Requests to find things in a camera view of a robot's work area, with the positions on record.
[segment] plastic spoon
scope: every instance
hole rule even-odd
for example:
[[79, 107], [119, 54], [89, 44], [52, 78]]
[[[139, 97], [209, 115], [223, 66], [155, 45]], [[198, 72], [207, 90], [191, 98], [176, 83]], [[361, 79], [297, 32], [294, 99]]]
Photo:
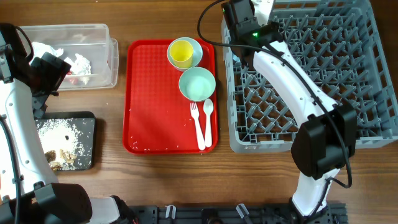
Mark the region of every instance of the plastic spoon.
[[211, 138], [211, 120], [210, 115], [214, 110], [213, 102], [211, 99], [205, 100], [203, 105], [203, 110], [206, 114], [206, 134], [205, 134], [205, 144], [206, 147], [210, 147], [213, 144], [213, 139]]

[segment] black cutting board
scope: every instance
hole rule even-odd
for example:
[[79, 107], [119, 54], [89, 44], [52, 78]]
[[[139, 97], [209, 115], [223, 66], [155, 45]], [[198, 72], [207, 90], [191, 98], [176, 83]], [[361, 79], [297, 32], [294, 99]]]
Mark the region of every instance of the black cutting board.
[[[39, 131], [43, 128], [43, 125], [50, 119], [64, 119], [67, 120], [70, 126], [75, 125], [75, 128], [81, 132], [77, 137], [78, 144], [84, 148], [83, 154], [74, 159], [73, 166], [67, 166], [66, 169], [61, 168], [59, 171], [88, 170], [92, 168], [95, 151], [94, 114], [89, 111], [46, 113], [43, 118], [35, 120], [37, 130]], [[64, 133], [60, 134], [63, 138], [67, 138]]]

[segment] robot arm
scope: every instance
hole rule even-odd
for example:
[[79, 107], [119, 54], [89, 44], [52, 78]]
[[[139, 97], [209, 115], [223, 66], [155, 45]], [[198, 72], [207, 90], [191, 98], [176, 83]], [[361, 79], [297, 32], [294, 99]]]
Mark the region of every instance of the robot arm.
[[[267, 24], [273, 1], [260, 2], [263, 2], [260, 3], [262, 6], [255, 0], [230, 0], [222, 4], [222, 8], [232, 51], [242, 66], [255, 69], [270, 82], [300, 127], [291, 150], [300, 169], [300, 177], [290, 204], [296, 214], [294, 223], [305, 223], [321, 215], [325, 208], [330, 179], [345, 165], [343, 151], [350, 157], [354, 154], [356, 112], [351, 105], [339, 106], [312, 82], [290, 54], [288, 45], [279, 34], [278, 23], [262, 26]], [[328, 114], [315, 102], [309, 89]], [[346, 149], [340, 147], [327, 115], [331, 115], [333, 122], [338, 124]]]
[[49, 95], [58, 95], [70, 65], [48, 53], [29, 65], [33, 52], [27, 57], [17, 29], [0, 24], [0, 119], [4, 127], [0, 131], [0, 223], [21, 218], [29, 223], [96, 224], [120, 218], [138, 224], [134, 212], [119, 197], [89, 198], [77, 184], [58, 183], [45, 158], [34, 116], [44, 114]]

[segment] gray dish rack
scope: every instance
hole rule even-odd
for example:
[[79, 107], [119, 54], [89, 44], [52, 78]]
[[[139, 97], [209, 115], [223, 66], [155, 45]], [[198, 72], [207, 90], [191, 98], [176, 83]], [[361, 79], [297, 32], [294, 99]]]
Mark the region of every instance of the gray dish rack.
[[[356, 148], [398, 139], [398, 104], [369, 0], [276, 0], [271, 21], [308, 76], [338, 103], [357, 111]], [[223, 42], [230, 36], [225, 21]], [[223, 47], [229, 140], [234, 152], [280, 152], [299, 130], [281, 97], [258, 72], [241, 68]]]

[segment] wood grain surface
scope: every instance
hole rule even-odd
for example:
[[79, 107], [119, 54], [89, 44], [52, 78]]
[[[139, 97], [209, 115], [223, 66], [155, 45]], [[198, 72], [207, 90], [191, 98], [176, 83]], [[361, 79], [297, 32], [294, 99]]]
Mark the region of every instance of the wood grain surface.
[[[95, 166], [62, 172], [61, 182], [82, 185], [93, 197], [118, 195], [129, 205], [248, 205], [287, 202], [299, 177], [290, 152], [242, 155], [229, 147], [226, 72], [216, 47], [220, 141], [206, 155], [132, 156], [121, 144], [127, 48], [139, 39], [198, 37], [197, 19], [211, 1], [5, 0], [0, 21], [17, 26], [104, 23], [119, 42], [119, 80], [110, 90], [65, 91], [48, 100], [48, 111], [92, 111], [98, 118]], [[371, 1], [384, 53], [398, 86], [398, 1]], [[221, 10], [204, 18], [205, 37], [221, 41]], [[398, 142], [357, 150], [353, 187], [333, 184], [328, 199], [347, 204], [350, 223], [398, 223]], [[346, 182], [345, 170], [338, 178]]]

